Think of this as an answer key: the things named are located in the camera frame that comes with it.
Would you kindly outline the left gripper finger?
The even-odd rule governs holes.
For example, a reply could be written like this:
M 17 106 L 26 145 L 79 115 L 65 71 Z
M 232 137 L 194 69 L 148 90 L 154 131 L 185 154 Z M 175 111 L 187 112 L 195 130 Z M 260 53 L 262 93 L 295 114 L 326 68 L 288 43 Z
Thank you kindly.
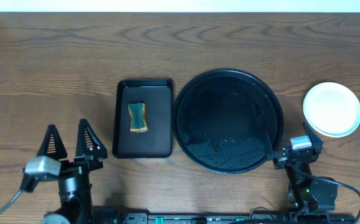
M 55 125 L 48 125 L 37 156 L 47 156 L 58 161 L 67 158 L 67 151 Z
M 78 125 L 75 157 L 86 160 L 106 159 L 108 157 L 106 147 L 86 119 L 81 119 Z

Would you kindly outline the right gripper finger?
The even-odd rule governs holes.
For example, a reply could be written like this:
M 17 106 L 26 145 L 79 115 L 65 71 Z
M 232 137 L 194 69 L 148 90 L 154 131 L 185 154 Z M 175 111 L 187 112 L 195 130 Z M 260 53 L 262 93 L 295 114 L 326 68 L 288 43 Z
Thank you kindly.
M 265 158 L 267 161 L 272 161 L 274 156 L 274 152 L 272 149 L 272 144 L 271 144 L 271 140 L 270 137 L 268 135 L 268 133 L 265 131 L 265 138 L 264 138 L 264 154 L 265 154 Z
M 306 135 L 310 139 L 315 154 L 320 154 L 323 149 L 323 141 L 311 130 L 311 128 L 308 126 L 306 122 L 303 122 L 303 127 Z

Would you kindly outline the light green plate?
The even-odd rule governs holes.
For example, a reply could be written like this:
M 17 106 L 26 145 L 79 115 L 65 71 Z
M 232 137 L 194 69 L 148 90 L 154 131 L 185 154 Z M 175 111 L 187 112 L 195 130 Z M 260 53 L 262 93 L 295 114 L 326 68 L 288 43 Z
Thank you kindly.
M 342 138 L 360 125 L 360 102 L 346 86 L 323 82 L 312 87 L 302 104 L 308 124 L 322 135 Z

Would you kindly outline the green and orange sponge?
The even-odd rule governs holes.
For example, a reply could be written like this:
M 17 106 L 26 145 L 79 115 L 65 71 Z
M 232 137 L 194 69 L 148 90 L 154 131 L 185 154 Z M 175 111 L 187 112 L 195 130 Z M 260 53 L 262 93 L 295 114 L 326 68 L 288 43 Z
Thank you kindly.
M 128 105 L 128 111 L 131 118 L 130 131 L 132 133 L 141 133 L 148 130 L 146 122 L 146 105 L 144 103 L 133 103 Z

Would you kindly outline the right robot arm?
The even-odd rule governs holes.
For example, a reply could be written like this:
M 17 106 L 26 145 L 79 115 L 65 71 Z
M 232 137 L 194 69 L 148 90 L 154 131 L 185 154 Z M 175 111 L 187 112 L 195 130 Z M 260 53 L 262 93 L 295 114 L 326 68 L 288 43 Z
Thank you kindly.
M 288 176 L 288 199 L 295 204 L 290 220 L 300 222 L 303 216 L 328 218 L 335 209 L 338 186 L 329 177 L 313 177 L 310 164 L 316 162 L 323 148 L 322 140 L 303 124 L 305 135 L 290 139 L 282 153 L 272 154 L 274 168 L 285 169 Z

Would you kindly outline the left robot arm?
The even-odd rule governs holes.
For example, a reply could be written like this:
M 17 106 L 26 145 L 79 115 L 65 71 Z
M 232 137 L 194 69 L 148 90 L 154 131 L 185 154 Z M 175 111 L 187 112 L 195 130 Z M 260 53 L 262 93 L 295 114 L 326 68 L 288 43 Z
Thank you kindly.
M 46 213 L 40 222 L 121 223 L 115 208 L 92 205 L 89 174 L 103 168 L 103 160 L 107 157 L 106 147 L 86 119 L 81 119 L 78 125 L 73 161 L 67 159 L 58 129 L 49 125 L 37 155 L 22 170 L 20 186 L 21 192 L 32 193 L 40 182 L 58 183 L 60 208 Z

